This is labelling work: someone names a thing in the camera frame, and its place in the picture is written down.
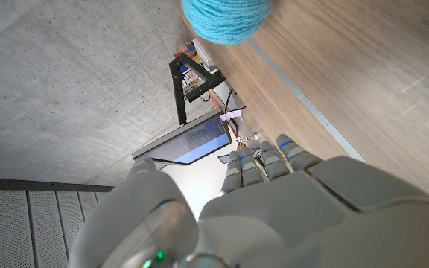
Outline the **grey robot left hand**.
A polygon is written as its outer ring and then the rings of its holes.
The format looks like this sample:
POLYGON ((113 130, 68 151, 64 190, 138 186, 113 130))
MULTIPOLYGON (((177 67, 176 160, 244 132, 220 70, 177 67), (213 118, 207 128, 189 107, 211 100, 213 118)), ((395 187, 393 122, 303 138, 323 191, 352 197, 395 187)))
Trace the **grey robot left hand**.
POLYGON ((221 195, 194 216, 152 158, 91 213, 70 267, 429 267, 429 194, 290 137, 231 152, 221 195))

